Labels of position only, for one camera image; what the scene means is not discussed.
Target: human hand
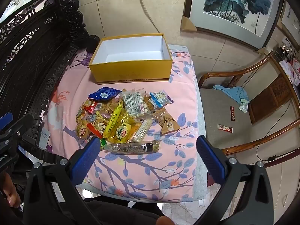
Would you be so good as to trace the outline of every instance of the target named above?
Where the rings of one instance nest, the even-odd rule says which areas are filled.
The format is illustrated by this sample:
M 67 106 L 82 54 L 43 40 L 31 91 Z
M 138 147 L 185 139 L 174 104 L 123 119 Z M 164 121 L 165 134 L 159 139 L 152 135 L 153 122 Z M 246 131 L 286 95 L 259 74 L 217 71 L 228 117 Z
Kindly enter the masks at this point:
M 20 196 L 17 193 L 16 187 L 14 186 L 10 175 L 4 172 L 4 182 L 2 186 L 4 194 L 7 196 L 7 201 L 10 207 L 18 208 L 21 204 Z
M 162 216 L 157 219 L 156 225 L 175 225 L 175 223 L 170 218 Z

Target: gray chair cushion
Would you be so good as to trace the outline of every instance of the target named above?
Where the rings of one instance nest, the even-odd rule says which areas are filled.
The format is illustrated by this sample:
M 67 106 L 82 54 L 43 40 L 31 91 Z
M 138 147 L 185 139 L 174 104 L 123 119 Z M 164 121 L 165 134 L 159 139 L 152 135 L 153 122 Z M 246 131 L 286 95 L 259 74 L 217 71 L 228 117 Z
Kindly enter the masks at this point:
M 206 138 L 213 147 L 220 149 L 242 145 L 250 140 L 249 113 L 239 110 L 240 105 L 224 92 L 200 89 Z M 234 107 L 235 121 L 231 121 L 230 106 Z M 218 129 L 218 124 L 233 128 L 233 133 Z

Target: blue gripper pad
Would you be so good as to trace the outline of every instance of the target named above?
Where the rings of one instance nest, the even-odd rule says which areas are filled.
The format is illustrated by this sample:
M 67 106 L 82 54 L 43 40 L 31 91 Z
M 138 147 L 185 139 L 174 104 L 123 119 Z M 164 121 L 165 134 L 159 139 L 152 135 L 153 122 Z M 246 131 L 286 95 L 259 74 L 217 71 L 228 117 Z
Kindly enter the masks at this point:
M 100 152 L 100 139 L 94 138 L 87 144 L 77 162 L 70 171 L 70 179 L 73 186 L 82 184 L 93 162 Z
M 214 181 L 217 184 L 224 184 L 227 175 L 227 157 L 220 149 L 214 148 L 203 135 L 197 138 L 196 148 Z
M 2 116 L 0 118 L 0 130 L 3 129 L 6 125 L 8 125 L 12 120 L 13 120 L 13 115 L 10 112 Z

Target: pink bed sheet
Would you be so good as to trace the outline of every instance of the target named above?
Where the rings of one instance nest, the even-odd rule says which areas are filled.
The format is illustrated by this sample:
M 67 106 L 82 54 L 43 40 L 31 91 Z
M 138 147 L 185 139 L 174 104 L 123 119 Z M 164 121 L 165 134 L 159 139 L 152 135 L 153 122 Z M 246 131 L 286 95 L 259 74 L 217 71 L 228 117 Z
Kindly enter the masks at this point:
M 173 50 L 172 56 L 169 81 L 97 85 L 87 66 L 92 54 L 79 52 L 52 95 L 43 118 L 44 127 L 51 133 L 47 150 L 70 158 L 85 145 L 75 134 L 75 116 L 88 95 L 102 86 L 120 90 L 144 88 L 147 92 L 165 90 L 174 100 L 166 109 L 180 130 L 161 136 L 161 127 L 154 123 L 145 140 L 161 140 L 157 153 L 128 156 L 101 151 L 86 181 L 104 192 L 131 199 L 192 201 L 198 137 L 195 72 L 188 53 Z

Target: open box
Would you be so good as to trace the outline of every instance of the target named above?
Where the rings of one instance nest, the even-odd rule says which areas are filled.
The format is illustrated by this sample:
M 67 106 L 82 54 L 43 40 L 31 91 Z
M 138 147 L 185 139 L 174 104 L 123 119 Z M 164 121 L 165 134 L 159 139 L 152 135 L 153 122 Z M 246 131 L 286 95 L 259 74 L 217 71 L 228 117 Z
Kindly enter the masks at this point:
M 163 34 L 103 38 L 89 68 L 98 84 L 167 81 L 172 56 Z

